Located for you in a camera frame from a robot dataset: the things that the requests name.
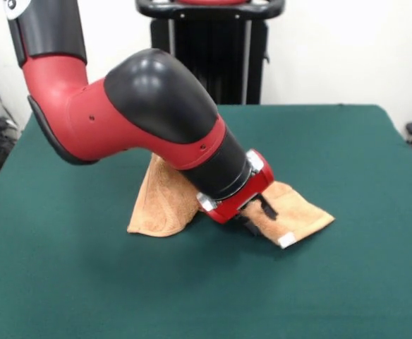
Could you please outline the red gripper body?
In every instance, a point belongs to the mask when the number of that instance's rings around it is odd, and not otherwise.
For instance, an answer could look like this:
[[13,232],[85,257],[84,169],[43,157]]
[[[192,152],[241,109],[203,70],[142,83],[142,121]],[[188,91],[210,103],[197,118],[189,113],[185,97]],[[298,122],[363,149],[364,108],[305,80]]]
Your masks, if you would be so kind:
[[261,194],[273,181],[274,173],[264,157],[256,150],[246,153],[250,176],[236,193],[217,201],[201,194],[201,210],[214,221],[224,224],[236,217],[252,199]]

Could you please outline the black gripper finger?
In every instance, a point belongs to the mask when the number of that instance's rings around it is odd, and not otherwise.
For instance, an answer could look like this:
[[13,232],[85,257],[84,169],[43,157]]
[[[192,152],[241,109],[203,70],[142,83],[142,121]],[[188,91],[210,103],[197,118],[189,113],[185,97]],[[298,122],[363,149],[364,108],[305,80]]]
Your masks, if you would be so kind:
[[238,221],[252,234],[262,235],[260,228],[255,224],[248,213],[241,212],[238,215]]
[[269,201],[262,195],[262,193],[259,193],[256,196],[257,200],[259,200],[261,209],[263,210],[264,214],[270,219],[270,220],[276,220],[278,216],[278,212],[272,207],[272,205],[269,203]]

